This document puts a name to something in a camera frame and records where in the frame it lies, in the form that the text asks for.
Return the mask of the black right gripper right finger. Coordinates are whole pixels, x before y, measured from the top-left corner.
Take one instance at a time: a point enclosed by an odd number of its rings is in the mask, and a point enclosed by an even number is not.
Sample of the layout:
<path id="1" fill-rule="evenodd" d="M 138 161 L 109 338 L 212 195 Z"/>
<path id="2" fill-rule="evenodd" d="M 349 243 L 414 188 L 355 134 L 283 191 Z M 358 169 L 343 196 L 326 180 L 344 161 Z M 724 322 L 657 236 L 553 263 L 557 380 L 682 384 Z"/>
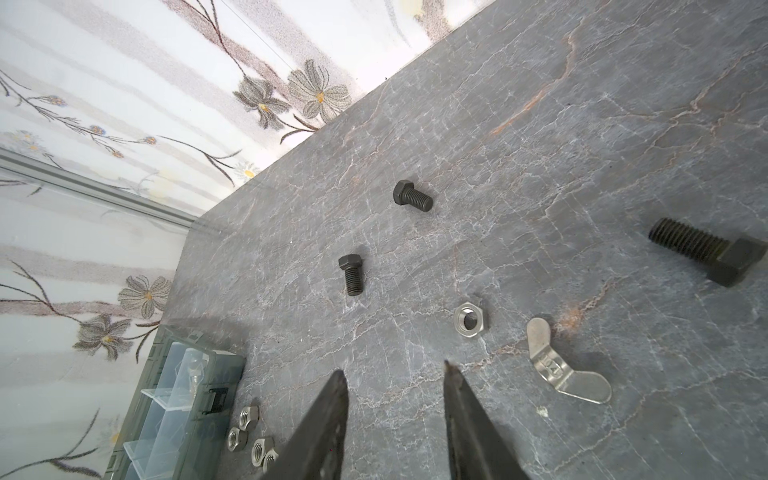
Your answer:
<path id="1" fill-rule="evenodd" d="M 443 396 L 452 479 L 528 479 L 460 369 L 447 360 Z"/>

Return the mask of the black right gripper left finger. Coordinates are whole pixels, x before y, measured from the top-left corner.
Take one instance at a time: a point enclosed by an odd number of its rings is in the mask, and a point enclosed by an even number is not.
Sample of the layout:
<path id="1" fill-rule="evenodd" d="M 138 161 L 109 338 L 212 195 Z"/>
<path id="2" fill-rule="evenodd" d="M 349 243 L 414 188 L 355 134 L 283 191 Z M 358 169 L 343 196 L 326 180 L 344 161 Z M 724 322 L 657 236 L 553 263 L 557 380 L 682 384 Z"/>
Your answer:
<path id="1" fill-rule="evenodd" d="M 262 479 L 340 479 L 348 411 L 347 379 L 335 370 Z"/>

